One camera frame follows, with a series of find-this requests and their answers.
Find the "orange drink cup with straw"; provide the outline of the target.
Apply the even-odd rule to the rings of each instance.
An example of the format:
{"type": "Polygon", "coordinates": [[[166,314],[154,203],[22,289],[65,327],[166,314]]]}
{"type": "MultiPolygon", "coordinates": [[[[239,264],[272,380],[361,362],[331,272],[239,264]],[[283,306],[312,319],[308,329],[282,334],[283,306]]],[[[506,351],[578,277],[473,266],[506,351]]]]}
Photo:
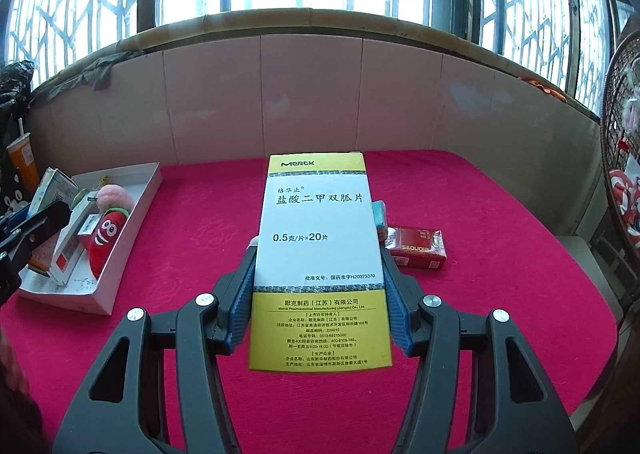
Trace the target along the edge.
{"type": "Polygon", "coordinates": [[[20,177],[29,195],[34,195],[40,183],[40,176],[32,152],[30,133],[24,129],[23,120],[18,120],[20,135],[6,146],[12,165],[20,172],[20,177]]]}

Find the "cardboard back panel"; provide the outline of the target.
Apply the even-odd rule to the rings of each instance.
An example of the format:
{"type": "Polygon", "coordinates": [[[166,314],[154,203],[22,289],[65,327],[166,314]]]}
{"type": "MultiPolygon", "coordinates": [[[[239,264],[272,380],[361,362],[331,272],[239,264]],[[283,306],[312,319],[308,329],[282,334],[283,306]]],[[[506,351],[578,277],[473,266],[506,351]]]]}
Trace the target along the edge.
{"type": "Polygon", "coordinates": [[[39,168],[69,174],[308,151],[451,151],[552,233],[589,238],[606,209],[599,125],[541,76],[408,21],[253,10],[144,30],[103,90],[37,88],[39,168]]]}

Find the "black plastic bag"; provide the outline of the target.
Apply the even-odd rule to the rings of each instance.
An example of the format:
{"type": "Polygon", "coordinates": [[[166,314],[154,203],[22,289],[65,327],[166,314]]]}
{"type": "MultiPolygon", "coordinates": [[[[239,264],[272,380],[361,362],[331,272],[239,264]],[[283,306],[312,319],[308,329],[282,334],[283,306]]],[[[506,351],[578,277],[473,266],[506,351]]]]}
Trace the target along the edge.
{"type": "Polygon", "coordinates": [[[34,71],[35,64],[30,60],[21,60],[1,68],[2,141],[18,130],[18,122],[28,114],[34,71]]]}

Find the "grey cloth on ledge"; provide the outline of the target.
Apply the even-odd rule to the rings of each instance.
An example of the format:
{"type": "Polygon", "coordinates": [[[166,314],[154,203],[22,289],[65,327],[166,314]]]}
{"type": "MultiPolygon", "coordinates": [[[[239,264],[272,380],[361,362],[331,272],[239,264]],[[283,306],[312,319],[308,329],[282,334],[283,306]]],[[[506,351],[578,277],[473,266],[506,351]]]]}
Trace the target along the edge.
{"type": "Polygon", "coordinates": [[[91,86],[94,91],[104,91],[111,86],[112,69],[122,62],[144,56],[142,50],[126,50],[107,56],[96,58],[94,62],[74,71],[66,78],[55,79],[52,84],[40,86],[32,93],[29,105],[36,105],[37,102],[51,102],[56,96],[72,91],[78,86],[91,86]]]}

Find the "blue white medicine box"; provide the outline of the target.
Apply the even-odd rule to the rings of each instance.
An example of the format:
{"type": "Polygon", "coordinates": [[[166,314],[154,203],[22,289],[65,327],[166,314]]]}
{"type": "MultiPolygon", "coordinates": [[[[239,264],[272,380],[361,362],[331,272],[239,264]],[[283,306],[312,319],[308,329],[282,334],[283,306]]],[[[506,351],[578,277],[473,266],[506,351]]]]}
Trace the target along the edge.
{"type": "Polygon", "coordinates": [[[35,190],[34,198],[28,207],[29,218],[36,215],[51,203],[64,201],[70,205],[79,192],[76,183],[58,168],[49,167],[43,173],[40,184],[35,190]]]}

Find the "red table cloth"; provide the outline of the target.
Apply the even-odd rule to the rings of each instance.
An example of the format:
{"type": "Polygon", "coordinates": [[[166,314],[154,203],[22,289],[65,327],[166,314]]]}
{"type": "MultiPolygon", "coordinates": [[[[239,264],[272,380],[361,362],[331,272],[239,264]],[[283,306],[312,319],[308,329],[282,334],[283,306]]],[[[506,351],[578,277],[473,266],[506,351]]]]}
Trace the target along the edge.
{"type": "MultiPolygon", "coordinates": [[[[370,191],[390,223],[438,229],[442,270],[416,270],[424,291],[462,312],[503,309],[533,347],[567,411],[615,349],[617,326],[589,277],[527,209],[471,163],[446,151],[370,151],[370,191]]],[[[182,307],[236,268],[258,232],[264,159],[163,169],[111,315],[13,297],[1,326],[54,436],[91,363],[132,307],[182,307]]],[[[416,361],[400,351],[384,370],[297,375],[253,372],[248,350],[218,362],[245,453],[387,453],[416,361]]]]}

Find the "standing fan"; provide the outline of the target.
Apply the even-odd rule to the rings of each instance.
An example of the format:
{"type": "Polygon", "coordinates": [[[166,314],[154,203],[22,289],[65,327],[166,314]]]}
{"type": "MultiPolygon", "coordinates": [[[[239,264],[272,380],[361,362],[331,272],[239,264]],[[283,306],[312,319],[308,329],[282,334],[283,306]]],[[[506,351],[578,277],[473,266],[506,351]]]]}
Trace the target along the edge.
{"type": "Polygon", "coordinates": [[[638,57],[639,31],[636,30],[620,42],[608,65],[600,114],[600,145],[608,211],[626,254],[634,261],[639,260],[639,249],[628,232],[629,226],[624,222],[620,205],[615,201],[610,173],[623,169],[629,157],[639,159],[639,129],[623,127],[624,102],[632,96],[626,71],[638,57]]]}

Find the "yellow white medicine box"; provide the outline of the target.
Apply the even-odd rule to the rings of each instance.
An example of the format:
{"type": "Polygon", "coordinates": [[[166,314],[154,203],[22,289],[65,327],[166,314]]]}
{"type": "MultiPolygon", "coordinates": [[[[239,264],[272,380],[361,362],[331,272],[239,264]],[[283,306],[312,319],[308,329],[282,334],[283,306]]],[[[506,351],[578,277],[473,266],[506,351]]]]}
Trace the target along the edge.
{"type": "Polygon", "coordinates": [[[390,364],[381,250],[362,154],[271,156],[250,369],[343,373],[390,364]]]}

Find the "black white cat holder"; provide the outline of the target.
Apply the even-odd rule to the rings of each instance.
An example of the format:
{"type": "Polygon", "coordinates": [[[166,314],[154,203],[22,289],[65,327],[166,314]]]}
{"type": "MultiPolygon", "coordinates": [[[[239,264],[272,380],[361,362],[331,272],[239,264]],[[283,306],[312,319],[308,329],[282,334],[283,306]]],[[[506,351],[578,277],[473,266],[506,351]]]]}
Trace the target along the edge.
{"type": "Polygon", "coordinates": [[[2,217],[22,210],[29,205],[28,192],[20,171],[11,169],[1,174],[0,212],[2,217]]]}

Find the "red cigarette pack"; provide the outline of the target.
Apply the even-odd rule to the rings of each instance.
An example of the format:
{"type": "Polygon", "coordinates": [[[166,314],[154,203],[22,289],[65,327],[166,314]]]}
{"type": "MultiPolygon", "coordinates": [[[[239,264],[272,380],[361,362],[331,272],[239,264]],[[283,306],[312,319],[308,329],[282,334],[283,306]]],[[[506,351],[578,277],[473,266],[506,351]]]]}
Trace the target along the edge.
{"type": "Polygon", "coordinates": [[[447,260],[444,237],[439,229],[390,226],[384,248],[402,267],[440,270],[447,260]]]}

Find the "teal tissue pack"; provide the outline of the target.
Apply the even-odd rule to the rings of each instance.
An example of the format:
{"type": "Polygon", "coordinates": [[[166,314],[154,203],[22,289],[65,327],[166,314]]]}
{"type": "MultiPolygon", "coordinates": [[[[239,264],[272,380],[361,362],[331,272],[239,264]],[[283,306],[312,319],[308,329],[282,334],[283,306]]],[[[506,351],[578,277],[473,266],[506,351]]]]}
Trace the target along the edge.
{"type": "Polygon", "coordinates": [[[376,232],[378,233],[378,240],[384,243],[388,235],[385,203],[383,203],[382,200],[372,201],[371,209],[376,232]]]}

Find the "white cardboard tray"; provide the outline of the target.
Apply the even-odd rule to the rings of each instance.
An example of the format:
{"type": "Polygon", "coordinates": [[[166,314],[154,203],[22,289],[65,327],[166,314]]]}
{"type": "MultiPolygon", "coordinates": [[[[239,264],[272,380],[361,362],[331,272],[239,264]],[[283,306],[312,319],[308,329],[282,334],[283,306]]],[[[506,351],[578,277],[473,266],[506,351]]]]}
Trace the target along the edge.
{"type": "Polygon", "coordinates": [[[21,274],[18,294],[53,307],[110,315],[142,222],[162,183],[160,165],[143,163],[68,177],[43,174],[32,206],[70,204],[70,223],[21,274]]]}

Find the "red chili plush toy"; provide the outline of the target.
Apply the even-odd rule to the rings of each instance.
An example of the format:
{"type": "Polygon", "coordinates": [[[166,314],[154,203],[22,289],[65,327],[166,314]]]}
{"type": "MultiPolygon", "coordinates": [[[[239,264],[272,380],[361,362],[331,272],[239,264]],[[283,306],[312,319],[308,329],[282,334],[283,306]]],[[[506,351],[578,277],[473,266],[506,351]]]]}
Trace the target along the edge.
{"type": "Polygon", "coordinates": [[[91,235],[88,261],[91,273],[99,279],[119,235],[130,216],[130,211],[122,207],[108,209],[101,215],[91,235]]]}

